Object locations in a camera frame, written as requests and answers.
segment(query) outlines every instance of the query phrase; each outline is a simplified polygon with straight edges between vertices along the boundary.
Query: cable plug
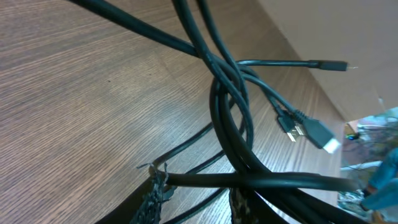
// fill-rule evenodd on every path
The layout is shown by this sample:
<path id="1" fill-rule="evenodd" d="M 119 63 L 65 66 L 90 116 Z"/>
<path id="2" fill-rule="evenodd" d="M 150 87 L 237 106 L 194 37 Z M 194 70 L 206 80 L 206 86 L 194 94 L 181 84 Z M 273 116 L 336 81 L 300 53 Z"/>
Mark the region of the cable plug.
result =
<path id="1" fill-rule="evenodd" d="M 333 60 L 309 60 L 309 62 L 313 62 L 315 66 L 311 66 L 310 68 L 318 68 L 321 70 L 329 70 L 329 71 L 347 71 L 348 63 L 344 61 L 333 61 Z"/>
<path id="2" fill-rule="evenodd" d="M 280 128 L 282 128 L 283 132 L 288 135 L 291 141 L 295 142 L 299 136 L 303 135 L 300 127 L 297 126 L 293 117 L 286 110 L 283 110 L 283 112 L 278 115 L 276 120 Z"/>
<path id="3" fill-rule="evenodd" d="M 296 120 L 301 124 L 307 139 L 317 148 L 334 153 L 340 146 L 335 135 L 319 120 L 308 118 L 301 111 L 294 113 Z"/>

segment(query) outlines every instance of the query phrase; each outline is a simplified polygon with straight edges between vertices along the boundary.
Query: usb plug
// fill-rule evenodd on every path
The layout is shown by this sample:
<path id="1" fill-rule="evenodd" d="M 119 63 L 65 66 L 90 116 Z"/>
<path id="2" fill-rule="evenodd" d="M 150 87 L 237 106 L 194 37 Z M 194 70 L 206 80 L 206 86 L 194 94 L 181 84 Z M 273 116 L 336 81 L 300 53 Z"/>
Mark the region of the usb plug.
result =
<path id="1" fill-rule="evenodd" d="M 303 135 L 301 128 L 286 110 L 283 110 L 283 113 L 278 115 L 276 120 L 280 128 L 287 134 L 291 141 L 295 142 L 299 136 Z"/>

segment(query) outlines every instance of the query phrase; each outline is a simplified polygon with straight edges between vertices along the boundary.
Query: metal connector tip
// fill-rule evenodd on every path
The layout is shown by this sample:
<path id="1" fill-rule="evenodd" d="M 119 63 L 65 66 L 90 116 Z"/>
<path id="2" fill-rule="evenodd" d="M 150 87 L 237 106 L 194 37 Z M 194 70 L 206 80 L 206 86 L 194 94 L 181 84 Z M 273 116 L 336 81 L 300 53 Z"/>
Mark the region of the metal connector tip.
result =
<path id="1" fill-rule="evenodd" d="M 295 138 L 295 136 L 293 136 L 292 133 L 287 133 L 287 135 L 288 135 L 288 137 L 290 138 L 290 140 L 291 140 L 292 142 L 296 142 L 296 138 Z"/>
<path id="2" fill-rule="evenodd" d="M 335 138 L 328 141 L 323 147 L 326 152 L 333 154 L 340 147 L 340 142 L 338 142 Z"/>

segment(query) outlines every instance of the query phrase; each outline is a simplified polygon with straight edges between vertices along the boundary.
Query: wood grain surface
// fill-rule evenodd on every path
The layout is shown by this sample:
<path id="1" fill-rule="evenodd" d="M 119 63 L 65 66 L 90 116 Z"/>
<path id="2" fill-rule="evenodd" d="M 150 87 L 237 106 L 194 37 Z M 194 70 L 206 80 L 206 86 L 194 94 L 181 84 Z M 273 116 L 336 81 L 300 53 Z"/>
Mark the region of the wood grain surface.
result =
<path id="1" fill-rule="evenodd" d="M 188 40 L 169 1 L 112 0 Z M 148 176 L 138 165 L 210 121 L 212 75 L 194 57 L 164 47 L 62 0 L 0 3 L 0 223 L 93 223 Z M 214 45 L 190 2 L 200 29 Z M 255 0 L 210 2 L 235 59 L 297 59 Z M 255 68 L 293 105 L 342 137 L 343 121 L 305 68 Z M 254 151 L 274 171 L 338 175 L 340 152 L 290 142 L 254 85 L 248 85 Z M 169 162 L 184 172 L 220 150 L 212 131 Z M 224 157 L 204 172 L 231 172 Z M 214 189 L 179 188 L 162 220 Z M 336 194 L 311 191 L 335 203 Z M 188 223 L 229 223 L 226 195 Z"/>

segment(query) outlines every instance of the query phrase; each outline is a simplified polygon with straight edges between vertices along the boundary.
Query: electronic wires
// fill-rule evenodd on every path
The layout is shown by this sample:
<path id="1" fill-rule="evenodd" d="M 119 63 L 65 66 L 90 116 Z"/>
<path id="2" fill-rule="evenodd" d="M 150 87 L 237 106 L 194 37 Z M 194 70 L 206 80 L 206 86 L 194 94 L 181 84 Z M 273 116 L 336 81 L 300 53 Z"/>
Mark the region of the electronic wires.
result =
<path id="1" fill-rule="evenodd" d="M 216 200 L 227 188 L 244 189 L 247 192 L 248 199 L 258 205 L 259 208 L 262 208 L 257 211 L 257 216 L 262 220 L 267 220 L 267 217 L 272 217 L 274 223 L 285 223 L 285 221 L 274 213 L 268 204 L 265 203 L 262 199 L 264 198 L 287 215 L 302 223 L 365 223 L 297 189 L 310 188 L 349 191 L 357 188 L 357 185 L 353 181 L 308 173 L 271 172 L 252 152 L 254 125 L 249 110 L 246 82 L 252 82 L 261 88 L 274 107 L 277 115 L 287 115 L 286 118 L 289 121 L 303 124 L 304 128 L 308 130 L 316 127 L 316 129 L 320 128 L 322 131 L 325 131 L 325 135 L 323 136 L 307 135 L 311 142 L 319 144 L 319 146 L 317 145 L 319 148 L 326 145 L 331 138 L 329 138 L 330 133 L 326 127 L 319 125 L 320 123 L 315 122 L 315 120 L 306 117 L 302 112 L 296 110 L 283 96 L 259 79 L 256 73 L 248 66 L 304 66 L 326 70 L 345 70 L 347 66 L 346 62 L 322 60 L 242 60 L 235 62 L 216 30 L 205 0 L 197 0 L 197 4 L 211 38 L 215 42 L 224 60 L 210 52 L 185 0 L 173 0 L 173 5 L 192 44 L 152 27 L 106 1 L 71 0 L 71 2 L 137 34 L 202 59 L 214 76 L 210 91 L 210 115 L 212 122 L 207 124 L 190 139 L 155 159 L 150 167 L 150 173 L 151 176 L 160 174 L 165 179 L 166 184 L 168 184 L 165 187 L 165 194 L 168 195 L 167 199 L 171 197 L 172 192 L 178 186 L 213 187 L 220 189 L 198 205 L 167 223 L 183 222 L 211 204 L 211 202 Z M 231 107 L 234 105 L 239 108 L 243 117 L 239 128 L 235 125 L 231 115 Z M 215 129 L 218 140 L 223 148 L 222 151 L 188 171 L 186 174 L 165 173 L 157 169 L 158 166 L 165 163 L 168 159 L 186 150 L 186 148 L 203 137 L 212 128 Z M 224 155 L 226 155 L 236 172 L 232 174 L 197 174 Z M 142 203 L 142 196 L 151 190 L 148 188 L 149 184 L 150 179 L 145 181 L 135 192 L 125 199 L 120 206 L 115 208 L 115 210 L 98 223 L 130 222 L 135 211 Z"/>

